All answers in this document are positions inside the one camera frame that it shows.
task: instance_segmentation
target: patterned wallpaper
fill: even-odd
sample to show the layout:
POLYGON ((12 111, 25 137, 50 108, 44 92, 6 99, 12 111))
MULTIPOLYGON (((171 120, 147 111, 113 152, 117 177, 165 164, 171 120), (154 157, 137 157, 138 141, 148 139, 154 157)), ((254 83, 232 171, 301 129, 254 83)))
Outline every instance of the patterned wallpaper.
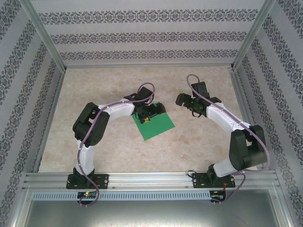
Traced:
POLYGON ((299 0, 278 0, 238 68, 295 226, 303 226, 302 18, 299 0))
POLYGON ((62 76, 17 0, 1 0, 0 227, 35 164, 62 76))
POLYGON ((34 0, 67 66, 232 63, 264 0, 34 0))

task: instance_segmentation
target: green cloth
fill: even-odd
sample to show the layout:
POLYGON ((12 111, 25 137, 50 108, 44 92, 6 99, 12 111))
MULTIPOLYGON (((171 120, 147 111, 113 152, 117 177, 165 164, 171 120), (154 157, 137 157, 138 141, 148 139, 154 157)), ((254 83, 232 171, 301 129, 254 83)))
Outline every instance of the green cloth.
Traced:
POLYGON ((150 121, 143 124, 140 123, 140 120, 136 119, 135 115, 132 115, 132 117, 144 140, 148 140, 175 127, 167 113, 154 116, 150 121))

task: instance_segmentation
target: purple cable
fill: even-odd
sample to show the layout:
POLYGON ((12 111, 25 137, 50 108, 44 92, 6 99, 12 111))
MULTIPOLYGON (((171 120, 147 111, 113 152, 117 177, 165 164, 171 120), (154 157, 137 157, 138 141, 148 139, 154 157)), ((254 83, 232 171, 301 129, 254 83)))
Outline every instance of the purple cable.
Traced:
POLYGON ((82 142, 81 142, 81 144, 80 144, 80 147, 79 147, 79 150, 78 150, 78 154, 77 154, 77 161, 78 161, 79 169, 80 169, 80 171, 82 172, 83 176, 84 176, 89 182, 91 182, 91 183, 95 186, 96 192, 97 192, 97 196, 96 196, 96 198, 95 198, 94 201, 92 201, 90 204, 87 204, 87 205, 84 205, 84 204, 81 203, 81 200, 83 199, 83 197, 81 197, 80 200, 79 200, 80 206, 88 207, 88 206, 93 205, 93 204, 98 200, 99 195, 100 195, 100 191, 99 191, 98 186, 95 184, 95 182, 93 182, 93 181, 84 173, 84 170, 83 170, 83 168, 82 168, 82 166, 81 166, 81 163, 80 163, 80 153, 81 153, 81 150, 82 150, 82 147, 83 147, 85 141, 87 140, 87 138, 89 137, 89 135, 90 135, 90 133, 91 133, 93 127, 95 126, 98 117, 100 116, 100 114, 101 114, 105 109, 107 109, 107 108, 109 108, 109 107, 111 107, 111 106, 117 105, 117 104, 123 104, 123 103, 139 103, 139 102, 144 102, 144 101, 149 100, 149 99, 154 95, 154 93, 155 93, 155 86, 154 86, 152 83, 147 82, 147 83, 142 84, 142 85, 139 87, 138 91, 140 91, 140 89, 141 89, 144 85, 146 85, 146 84, 149 84, 149 85, 152 86, 153 91, 152 91, 152 94, 151 94, 150 96, 148 96, 148 97, 145 98, 145 99, 135 100, 135 101, 119 101, 119 102, 115 102, 115 103, 108 104, 107 106, 103 107, 103 108, 98 112, 98 114, 96 115, 96 117, 95 117, 93 123, 91 124, 91 126, 90 126, 88 132, 86 133, 84 139, 82 140, 82 142))
POLYGON ((239 189, 242 187, 242 185, 244 184, 244 181, 246 179, 246 175, 243 173, 243 171, 246 172, 252 172, 252 173, 259 173, 259 172, 263 172, 264 170, 269 168, 270 165, 270 155, 269 155, 269 151, 267 149, 267 147, 265 146, 265 144, 263 143, 263 141, 252 131, 250 130, 248 127, 246 127, 244 124, 242 124, 237 118, 235 118, 230 112, 228 112, 227 110, 225 110, 224 108, 218 106, 217 104, 213 103, 212 101, 210 101, 208 98, 205 98, 204 96, 200 95, 198 92, 196 92, 194 90, 194 88, 191 86, 190 82, 189 82, 189 77, 196 77, 198 79, 198 82, 200 82, 200 78, 195 75, 195 74, 189 74, 186 78, 187 84, 189 85, 190 89, 200 98, 202 98, 203 100, 207 101, 208 103, 210 103, 211 105, 215 106, 216 108, 218 108, 219 110, 224 111, 228 116, 230 116, 236 123, 238 123, 239 125, 241 125, 246 131, 248 131, 262 146, 262 148, 264 149, 265 153, 266 153, 266 158, 267 158, 267 163, 265 165, 264 168, 262 169, 258 169, 258 170, 249 170, 249 169, 244 169, 238 172, 233 173, 233 175, 242 175, 243 176, 243 180, 240 183, 240 185, 237 187, 237 189, 224 201, 220 202, 220 204, 225 203, 228 199, 230 199, 231 197, 233 197, 238 191, 239 189))

